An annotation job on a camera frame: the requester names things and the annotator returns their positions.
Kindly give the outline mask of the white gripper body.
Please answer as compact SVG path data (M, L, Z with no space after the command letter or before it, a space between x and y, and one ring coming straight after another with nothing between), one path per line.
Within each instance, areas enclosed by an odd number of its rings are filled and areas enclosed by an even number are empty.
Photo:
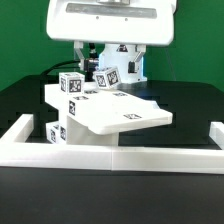
M95 43L169 45L177 0L50 0L50 38Z

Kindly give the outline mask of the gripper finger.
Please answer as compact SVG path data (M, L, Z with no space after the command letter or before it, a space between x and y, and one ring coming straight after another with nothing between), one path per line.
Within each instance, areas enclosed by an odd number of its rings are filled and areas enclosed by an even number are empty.
M146 53L145 45L136 45L134 47L133 59L128 63L128 72L137 73L139 71L139 63Z
M82 41L74 42L74 54L79 58L80 64L79 67L82 71L85 70L85 57L82 53L82 49L84 47L84 43Z

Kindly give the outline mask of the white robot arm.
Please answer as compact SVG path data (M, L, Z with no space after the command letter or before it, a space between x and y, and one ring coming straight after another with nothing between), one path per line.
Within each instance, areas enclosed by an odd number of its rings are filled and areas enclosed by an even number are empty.
M98 66L117 67L123 83L143 82L148 46L167 46L174 38L177 0L50 0L46 31L72 41L83 59L83 45L100 43Z

